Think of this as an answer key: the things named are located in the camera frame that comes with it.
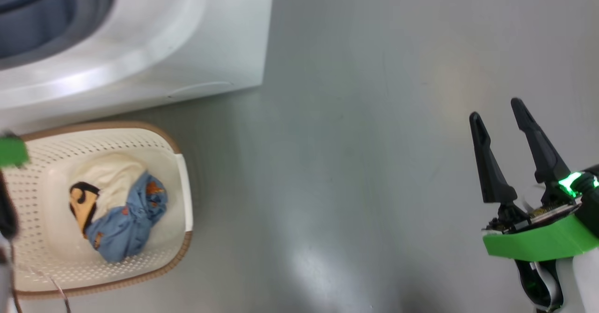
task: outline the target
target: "floor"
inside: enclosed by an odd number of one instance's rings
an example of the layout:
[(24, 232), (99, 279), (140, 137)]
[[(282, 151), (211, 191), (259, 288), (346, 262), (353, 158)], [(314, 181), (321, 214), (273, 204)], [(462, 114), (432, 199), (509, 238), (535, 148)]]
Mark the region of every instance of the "floor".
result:
[[(159, 279), (73, 312), (532, 311), (486, 255), (467, 118), (520, 195), (527, 103), (573, 169), (599, 160), (599, 0), (274, 0), (262, 87), (114, 119), (188, 162), (195, 228)], [(63, 312), (59, 300), (26, 312)]]

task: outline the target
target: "perforated basket wall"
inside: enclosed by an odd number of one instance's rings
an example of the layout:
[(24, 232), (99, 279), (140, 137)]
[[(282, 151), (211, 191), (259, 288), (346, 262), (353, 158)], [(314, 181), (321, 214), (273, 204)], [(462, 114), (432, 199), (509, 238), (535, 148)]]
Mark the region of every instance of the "perforated basket wall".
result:
[[(4, 170), (19, 216), (15, 239), (15, 286), (20, 296), (53, 296), (45, 277), (53, 277), (69, 295), (139, 283), (166, 273), (184, 256), (191, 239), (189, 183), (182, 155), (162, 131), (142, 123), (77, 125), (31, 134), (30, 163)], [(146, 163), (165, 185), (167, 212), (152, 229), (144, 251), (123, 262), (108, 263), (77, 230), (68, 207), (71, 174), (90, 158), (125, 153)]]

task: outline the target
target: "basket rim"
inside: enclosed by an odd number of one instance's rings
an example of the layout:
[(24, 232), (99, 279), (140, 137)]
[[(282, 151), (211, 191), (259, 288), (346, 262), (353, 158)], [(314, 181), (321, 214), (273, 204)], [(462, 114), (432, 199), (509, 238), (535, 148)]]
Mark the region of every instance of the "basket rim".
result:
[[(89, 131), (89, 130), (105, 130), (105, 129), (114, 129), (114, 128), (141, 128), (144, 130), (155, 132), (156, 134), (158, 134), (159, 136), (161, 136), (162, 138), (164, 138), (167, 141), (167, 143), (171, 146), (171, 149), (173, 149), (173, 152), (175, 154), (181, 154), (181, 151), (180, 151), (179, 147), (177, 146), (177, 143), (174, 142), (174, 140), (165, 131), (163, 131), (162, 129), (160, 129), (152, 124), (144, 123), (141, 121), (107, 121), (107, 122), (103, 122), (103, 123), (87, 123), (87, 124), (70, 125), (70, 126), (66, 126), (66, 127), (59, 127), (59, 128), (53, 128), (50, 130), (34, 132), (32, 134), (25, 134), (25, 135), (21, 136), (21, 139), (24, 142), (27, 142), (27, 141), (32, 141), (32, 140), (38, 140), (40, 138), (48, 138), (51, 136), (67, 134), (67, 133), (71, 133), (71, 132), (81, 132), (81, 131)], [(169, 263), (167, 263), (165, 266), (162, 266), (162, 268), (159, 268), (154, 271), (147, 272), (147, 273), (143, 273), (141, 275), (137, 275), (134, 277), (129, 277), (127, 279), (112, 281), (110, 283), (63, 289), (63, 292), (69, 297), (81, 296), (84, 294), (92, 294), (92, 293), (97, 293), (97, 292), (115, 290), (117, 288), (123, 288), (123, 287), (127, 287), (130, 285), (139, 284), (139, 283), (142, 283), (143, 281), (148, 281), (150, 279), (160, 277), (161, 275), (164, 275), (165, 273), (171, 271), (175, 266), (177, 266), (177, 264), (179, 264), (179, 262), (181, 262), (181, 260), (183, 259), (183, 257), (185, 256), (185, 254), (187, 253), (187, 251), (189, 249), (189, 245), (191, 244), (191, 239), (192, 239), (192, 232), (191, 231), (185, 232), (185, 237), (183, 239), (183, 243), (182, 243), (181, 248), (179, 249), (177, 255), (175, 255), (175, 257)], [(25, 299), (25, 300), (60, 298), (60, 294), (58, 293), (58, 290), (51, 290), (51, 291), (15, 290), (15, 293), (19, 299)]]

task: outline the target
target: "washing machine drum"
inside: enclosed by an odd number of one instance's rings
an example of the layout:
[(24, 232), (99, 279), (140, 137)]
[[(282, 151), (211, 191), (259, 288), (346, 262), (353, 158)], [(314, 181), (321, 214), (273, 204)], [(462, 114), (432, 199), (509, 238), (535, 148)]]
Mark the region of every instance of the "washing machine drum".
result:
[(0, 70), (39, 61), (81, 42), (113, 0), (0, 0)]

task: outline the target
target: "basket handle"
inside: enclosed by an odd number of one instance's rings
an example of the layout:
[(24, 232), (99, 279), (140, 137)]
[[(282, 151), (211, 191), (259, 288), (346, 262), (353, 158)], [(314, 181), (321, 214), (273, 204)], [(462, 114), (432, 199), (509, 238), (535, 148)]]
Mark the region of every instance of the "basket handle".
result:
[(175, 154), (177, 158), (177, 166), (179, 168), (179, 176), (181, 177), (181, 187), (183, 192), (183, 204), (185, 208), (185, 231), (193, 230), (193, 207), (191, 204), (191, 190), (189, 187), (189, 176), (185, 158), (182, 154)]

